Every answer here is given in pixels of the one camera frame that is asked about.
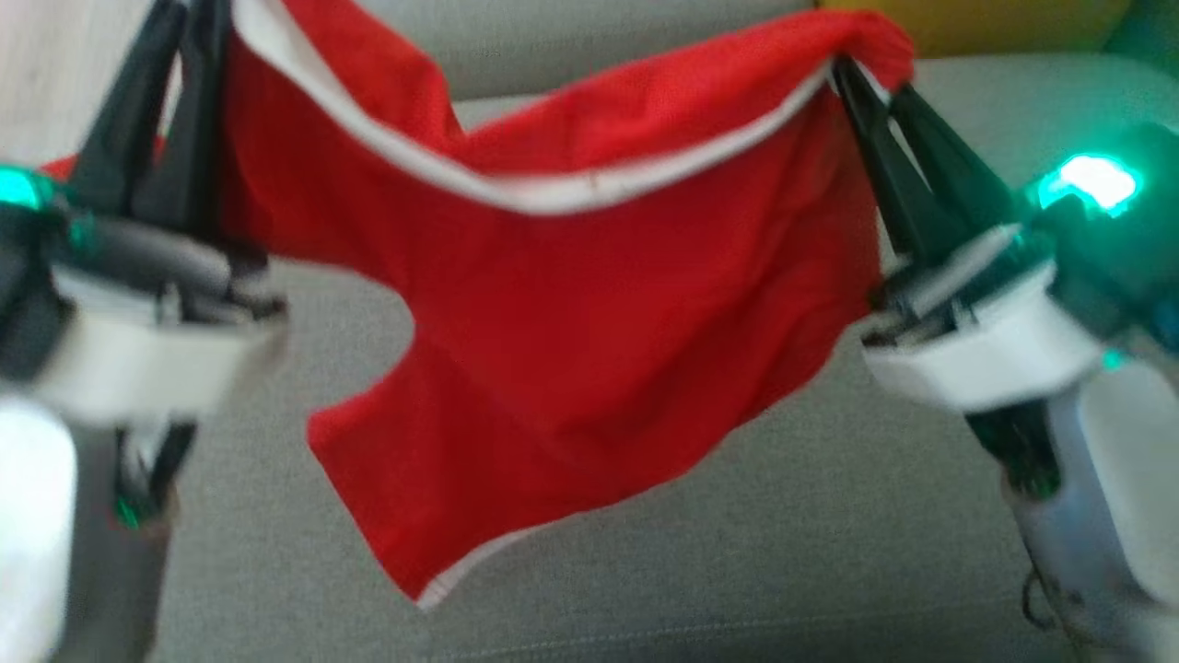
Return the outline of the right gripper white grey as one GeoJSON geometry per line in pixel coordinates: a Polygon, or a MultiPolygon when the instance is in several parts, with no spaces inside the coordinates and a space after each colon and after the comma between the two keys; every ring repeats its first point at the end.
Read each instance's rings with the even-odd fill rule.
{"type": "Polygon", "coordinates": [[[911,85],[893,97],[851,55],[831,76],[893,248],[917,263],[947,260],[887,297],[859,340],[872,378],[914,402],[981,413],[1096,369],[1107,344],[1050,297],[1056,260],[1045,241],[996,227],[1010,217],[1010,188],[911,85]]]}

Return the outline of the yellow sofa backrest cushion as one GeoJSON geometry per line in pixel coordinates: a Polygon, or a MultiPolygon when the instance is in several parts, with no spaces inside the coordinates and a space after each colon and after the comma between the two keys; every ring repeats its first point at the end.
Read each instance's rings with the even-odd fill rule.
{"type": "Polygon", "coordinates": [[[905,29],[921,58],[1095,52],[1133,0],[814,0],[824,9],[872,11],[905,29]]]}

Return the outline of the grey sofa seat cushion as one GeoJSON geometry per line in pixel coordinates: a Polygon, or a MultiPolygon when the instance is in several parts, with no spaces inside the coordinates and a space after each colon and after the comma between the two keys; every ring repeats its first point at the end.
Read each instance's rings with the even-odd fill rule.
{"type": "Polygon", "coordinates": [[[816,0],[358,0],[457,100],[531,94],[814,8],[816,0]]]}

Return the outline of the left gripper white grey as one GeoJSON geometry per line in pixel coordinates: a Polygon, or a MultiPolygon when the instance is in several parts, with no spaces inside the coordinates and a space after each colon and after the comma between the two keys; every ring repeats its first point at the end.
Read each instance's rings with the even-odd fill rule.
{"type": "Polygon", "coordinates": [[[153,0],[75,155],[72,205],[129,214],[180,45],[180,97],[136,188],[136,218],[152,227],[71,214],[48,244],[50,283],[68,314],[37,396],[84,424],[200,418],[263,381],[286,353],[289,303],[265,252],[203,242],[219,235],[230,37],[231,0],[193,0],[189,12],[153,0]]]}

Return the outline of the red shorts white trim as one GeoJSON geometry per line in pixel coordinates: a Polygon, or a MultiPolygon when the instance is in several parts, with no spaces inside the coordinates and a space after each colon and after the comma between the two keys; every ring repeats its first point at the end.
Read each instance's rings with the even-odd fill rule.
{"type": "Polygon", "coordinates": [[[489,554],[692,470],[799,390],[880,283],[831,67],[905,29],[806,11],[619,64],[463,130],[439,65],[355,0],[232,0],[223,227],[403,298],[407,352],[309,445],[436,608],[489,554]]]}

